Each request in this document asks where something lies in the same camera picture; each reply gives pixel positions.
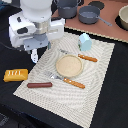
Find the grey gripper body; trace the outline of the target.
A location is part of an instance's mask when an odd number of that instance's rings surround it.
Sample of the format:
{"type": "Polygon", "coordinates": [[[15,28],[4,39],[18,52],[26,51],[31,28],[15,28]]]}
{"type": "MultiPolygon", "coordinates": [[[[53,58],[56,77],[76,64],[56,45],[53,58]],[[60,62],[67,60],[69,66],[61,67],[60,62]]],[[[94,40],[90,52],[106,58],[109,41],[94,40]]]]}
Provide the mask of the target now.
{"type": "Polygon", "coordinates": [[[65,20],[60,17],[49,18],[37,23],[32,22],[19,12],[9,17],[9,37],[14,48],[30,51],[46,47],[51,40],[64,34],[65,20]]]}

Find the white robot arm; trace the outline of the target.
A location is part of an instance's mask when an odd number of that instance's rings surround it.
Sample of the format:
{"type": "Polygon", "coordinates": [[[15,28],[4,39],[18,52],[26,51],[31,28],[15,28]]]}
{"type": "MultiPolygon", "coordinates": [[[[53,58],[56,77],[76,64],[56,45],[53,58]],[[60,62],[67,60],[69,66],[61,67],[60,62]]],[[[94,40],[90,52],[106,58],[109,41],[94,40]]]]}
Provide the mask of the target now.
{"type": "Polygon", "coordinates": [[[64,34],[65,20],[51,20],[52,0],[19,0],[21,11],[9,17],[9,37],[14,48],[25,51],[46,47],[64,34]]]}

